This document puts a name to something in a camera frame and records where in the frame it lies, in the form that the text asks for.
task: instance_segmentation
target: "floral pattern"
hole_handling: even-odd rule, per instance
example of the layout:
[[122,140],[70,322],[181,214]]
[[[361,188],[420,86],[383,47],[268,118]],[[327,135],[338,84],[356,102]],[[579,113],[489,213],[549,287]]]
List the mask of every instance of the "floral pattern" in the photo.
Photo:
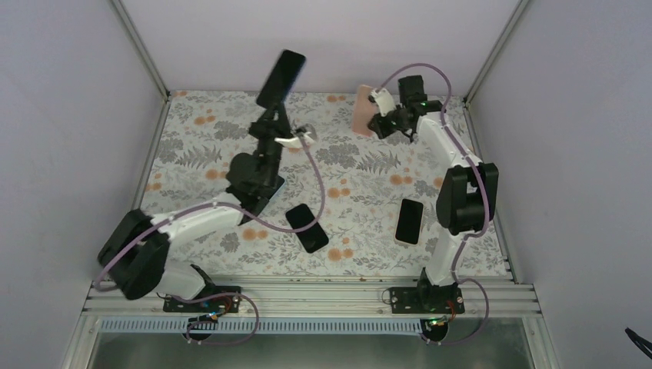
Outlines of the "floral pattern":
[[[150,214],[208,200],[227,186],[231,158],[253,152],[247,134],[262,108],[256,93],[177,91],[151,169],[142,208]],[[423,143],[395,134],[381,141],[351,131],[354,94],[293,93],[286,100],[296,125],[315,127],[311,147],[327,189],[320,220],[329,244],[313,254],[294,234],[268,230],[251,221],[207,234],[170,251],[170,257],[201,265],[210,274],[416,276],[437,243],[434,205],[446,168]],[[462,102],[453,98],[448,116],[470,147]],[[300,149],[286,149],[279,175],[286,180],[261,216],[288,227],[287,210],[301,203],[316,213],[320,195],[310,163]],[[425,204],[421,240],[394,242],[403,198]],[[490,227],[464,251],[462,275],[505,275],[503,256]]]

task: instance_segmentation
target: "floral tablecloth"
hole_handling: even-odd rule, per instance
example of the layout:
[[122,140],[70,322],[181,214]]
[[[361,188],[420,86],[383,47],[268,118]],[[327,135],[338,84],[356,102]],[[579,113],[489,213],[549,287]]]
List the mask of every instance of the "floral tablecloth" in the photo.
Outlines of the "floral tablecloth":
[[[142,208],[150,214],[208,200],[227,186],[231,158],[253,152],[249,124],[262,113],[256,93],[177,91],[171,102]],[[438,237],[434,211],[446,172],[422,142],[400,134],[380,141],[351,131],[354,94],[293,93],[286,107],[291,121],[311,124],[319,141],[311,147],[324,178],[327,204],[320,224],[329,244],[307,254],[293,234],[271,231],[256,222],[216,231],[171,250],[169,257],[201,265],[209,274],[415,276],[427,263]],[[459,98],[448,110],[457,133],[470,147]],[[286,149],[279,175],[281,193],[261,216],[288,223],[284,213],[301,203],[314,213],[319,187],[301,149]],[[416,246],[394,242],[402,198],[425,203],[424,227]],[[493,226],[471,242],[460,274],[505,275]]]

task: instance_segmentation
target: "phone screen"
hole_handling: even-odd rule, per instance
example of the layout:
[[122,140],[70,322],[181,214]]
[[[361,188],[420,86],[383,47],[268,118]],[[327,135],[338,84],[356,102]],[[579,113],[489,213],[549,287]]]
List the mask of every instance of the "phone screen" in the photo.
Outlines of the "phone screen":
[[305,63],[305,56],[290,50],[284,50],[278,57],[274,69],[271,70],[261,93],[258,94],[256,104],[265,109],[281,104],[290,92],[294,80]]
[[[314,220],[314,215],[306,204],[301,204],[296,208],[290,209],[285,213],[285,217],[288,219],[292,229],[304,227]],[[299,237],[299,241],[309,254],[328,244],[328,236],[319,223],[313,225],[306,231],[297,233],[297,237]]]
[[423,214],[424,205],[422,203],[404,198],[401,202],[401,211],[398,214],[396,239],[407,244],[419,243]]

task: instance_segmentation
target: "smartphone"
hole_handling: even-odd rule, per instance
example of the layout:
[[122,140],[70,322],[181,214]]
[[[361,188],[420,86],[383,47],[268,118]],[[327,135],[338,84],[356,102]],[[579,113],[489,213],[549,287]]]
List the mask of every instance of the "smartphone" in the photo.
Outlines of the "smartphone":
[[278,57],[276,65],[267,77],[267,81],[256,98],[256,104],[265,109],[274,108],[288,96],[294,81],[304,67],[305,56],[290,50],[284,50]]
[[[288,219],[292,229],[298,229],[313,221],[314,215],[306,204],[301,204],[296,208],[288,210],[285,213],[285,218]],[[299,241],[309,254],[328,244],[328,236],[319,223],[313,225],[306,231],[297,233],[297,237],[299,237]]]
[[419,201],[404,198],[398,213],[396,224],[396,241],[405,244],[418,244],[421,236],[421,221],[424,217],[424,204]]

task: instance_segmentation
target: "gray floor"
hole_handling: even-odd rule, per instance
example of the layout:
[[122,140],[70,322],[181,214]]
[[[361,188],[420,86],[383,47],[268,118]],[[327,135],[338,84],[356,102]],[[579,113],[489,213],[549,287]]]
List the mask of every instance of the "gray floor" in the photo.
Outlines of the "gray floor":
[[[478,322],[451,324],[448,340],[471,333]],[[216,335],[211,339],[228,339]],[[187,344],[180,334],[101,334],[94,369],[255,367],[292,368],[530,368],[520,319],[491,319],[472,341],[428,347],[416,337],[353,335],[264,335],[237,347]]]

